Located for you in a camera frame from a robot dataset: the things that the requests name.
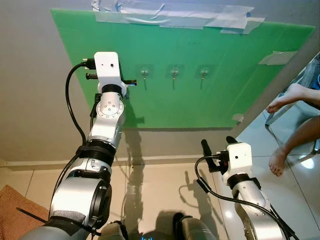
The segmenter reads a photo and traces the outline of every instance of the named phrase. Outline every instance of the green board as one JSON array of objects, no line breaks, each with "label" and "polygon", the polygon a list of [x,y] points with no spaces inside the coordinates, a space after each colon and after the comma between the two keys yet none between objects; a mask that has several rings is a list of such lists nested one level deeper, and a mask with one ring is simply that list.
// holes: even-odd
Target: green board
[{"label": "green board", "polygon": [[[91,11],[51,12],[73,65],[96,52],[117,52],[123,79],[137,80],[124,100],[127,128],[234,127],[233,116],[244,114],[283,67],[258,63],[273,51],[297,51],[314,30],[263,22],[247,35],[221,34],[218,27],[162,28],[97,22]],[[84,69],[76,74],[92,106],[97,81],[86,80]]]}]

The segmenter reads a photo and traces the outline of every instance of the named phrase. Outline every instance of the black cable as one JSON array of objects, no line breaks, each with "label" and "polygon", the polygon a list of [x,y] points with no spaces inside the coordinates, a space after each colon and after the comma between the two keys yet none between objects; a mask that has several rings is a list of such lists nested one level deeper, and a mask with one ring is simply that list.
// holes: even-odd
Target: black cable
[{"label": "black cable", "polygon": [[282,224],[284,225],[285,229],[287,230],[287,232],[289,233],[290,236],[294,237],[295,239],[297,238],[297,236],[295,235],[295,232],[287,225],[287,223],[279,216],[279,214],[277,213],[277,211],[275,210],[275,208],[270,204],[270,209],[271,212],[282,222]]},{"label": "black cable", "polygon": [[[194,165],[194,171],[195,171],[195,174],[198,178],[198,180],[202,181],[204,183],[204,185],[207,187],[209,186],[208,183],[200,176],[199,174],[199,171],[198,171],[198,165],[201,161],[205,160],[205,159],[211,159],[211,158],[217,158],[216,155],[213,155],[213,156],[203,156],[201,158],[199,158],[195,165]],[[222,195],[219,195],[218,193],[212,191],[211,189],[208,189],[208,192],[211,193],[213,196],[219,198],[219,199],[222,199],[222,200],[226,200],[226,201],[230,201],[230,202],[234,202],[234,203],[238,203],[238,204],[245,204],[245,205],[249,205],[251,207],[254,207],[256,209],[259,209],[260,211],[264,212],[265,214],[267,214],[268,216],[270,216],[273,220],[276,221],[276,223],[279,225],[279,227],[281,228],[282,232],[284,233],[284,237],[286,240],[290,240],[290,237],[287,233],[287,230],[286,228],[284,227],[284,225],[271,213],[269,212],[267,209],[265,209],[264,207],[262,206],[259,206],[257,204],[254,204],[252,202],[249,202],[249,201],[244,201],[244,200],[239,200],[239,199],[234,199],[234,198],[231,198],[231,197],[226,197],[226,196],[222,196]]]},{"label": "black cable", "polygon": [[91,131],[93,125],[94,125],[94,116],[91,116],[90,117],[90,131]]},{"label": "black cable", "polygon": [[71,103],[70,103],[70,97],[69,97],[69,84],[70,84],[70,79],[71,79],[71,76],[72,74],[80,67],[84,67],[86,66],[86,63],[85,62],[81,62],[77,65],[75,65],[69,72],[68,76],[66,77],[66,81],[65,81],[65,101],[66,101],[66,105],[68,107],[68,110],[69,110],[69,113],[70,113],[70,116],[71,116],[71,119],[76,127],[76,129],[79,131],[80,135],[81,135],[81,138],[82,138],[82,145],[85,145],[86,144],[86,135],[84,133],[84,131],[81,129],[81,127],[79,126],[77,120],[76,120],[76,117],[74,115],[74,112],[72,111],[72,108],[71,108]]},{"label": "black cable", "polygon": [[41,217],[36,216],[36,215],[32,214],[31,212],[28,212],[28,211],[26,211],[26,210],[23,210],[23,209],[21,209],[20,207],[16,207],[16,209],[17,209],[18,211],[24,213],[25,215],[28,215],[28,216],[30,216],[30,217],[32,217],[32,218],[34,218],[34,219],[36,219],[36,220],[38,220],[38,221],[40,221],[40,222],[43,222],[44,224],[47,223],[47,221],[44,220],[44,219],[42,219]]},{"label": "black cable", "polygon": [[65,167],[63,168],[62,172],[60,173],[58,180],[56,181],[56,184],[54,186],[54,190],[53,190],[53,194],[55,194],[57,188],[59,187],[62,179],[64,178],[67,170],[70,168],[70,166],[74,163],[74,161],[79,157],[79,155],[81,154],[81,151],[78,151],[73,158],[71,158],[71,160],[65,165]]}]

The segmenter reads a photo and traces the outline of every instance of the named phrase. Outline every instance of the metal hook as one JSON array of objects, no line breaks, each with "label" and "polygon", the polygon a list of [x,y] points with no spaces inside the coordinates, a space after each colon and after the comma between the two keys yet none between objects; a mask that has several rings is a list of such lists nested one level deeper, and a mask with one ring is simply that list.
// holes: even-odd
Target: metal hook
[{"label": "metal hook", "polygon": [[148,76],[148,70],[146,69],[141,70],[141,75],[143,76],[143,80],[145,81]]},{"label": "metal hook", "polygon": [[172,80],[174,81],[174,80],[176,80],[176,77],[177,77],[177,75],[179,73],[179,69],[176,67],[176,68],[171,70],[171,73],[172,73]]},{"label": "metal hook", "polygon": [[200,74],[201,74],[201,80],[204,80],[205,79],[205,76],[208,74],[209,70],[207,68],[203,68],[201,69],[200,71]]}]

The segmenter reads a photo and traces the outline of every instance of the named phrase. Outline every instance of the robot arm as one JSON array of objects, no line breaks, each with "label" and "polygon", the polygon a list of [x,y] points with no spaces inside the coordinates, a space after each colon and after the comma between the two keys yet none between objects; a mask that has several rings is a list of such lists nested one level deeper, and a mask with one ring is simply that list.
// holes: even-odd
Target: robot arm
[{"label": "robot arm", "polygon": [[[255,177],[251,177],[252,156],[251,147],[247,143],[237,142],[234,138],[227,137],[229,145],[226,151],[217,152],[214,163],[213,158],[206,158],[209,166],[209,171],[221,172],[224,184],[232,190],[232,196],[236,200],[250,202],[258,205],[274,217],[286,229],[286,234],[294,235],[292,229],[277,215],[273,209],[270,200],[261,191],[260,184]],[[206,140],[201,142],[204,156],[211,156],[210,148]],[[197,181],[200,186],[206,191],[206,183],[203,180]],[[282,240],[284,239],[282,230],[274,218],[270,217],[266,212],[257,209],[256,207],[235,203],[235,210],[240,217],[244,226],[244,235],[248,240]]]},{"label": "robot arm", "polygon": [[127,86],[121,79],[116,52],[97,52],[94,63],[101,93],[96,121],[86,144],[78,148],[76,158],[58,183],[49,221],[22,240],[86,239],[90,233],[98,234],[96,229],[108,220],[111,166],[125,121],[122,97],[127,93]]}]

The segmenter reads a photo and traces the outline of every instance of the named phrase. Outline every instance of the person's foot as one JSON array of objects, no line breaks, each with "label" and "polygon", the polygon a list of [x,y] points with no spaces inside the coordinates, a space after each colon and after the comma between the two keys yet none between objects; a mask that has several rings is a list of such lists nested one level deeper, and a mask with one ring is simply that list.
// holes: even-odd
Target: person's foot
[{"label": "person's foot", "polygon": [[303,98],[304,86],[298,83],[291,84],[283,96],[277,97],[267,107],[266,111],[270,114],[277,112],[282,106],[294,103]]},{"label": "person's foot", "polygon": [[288,154],[284,151],[282,147],[277,148],[273,152],[269,160],[269,169],[274,175],[279,177],[284,172],[285,160],[287,155]]}]

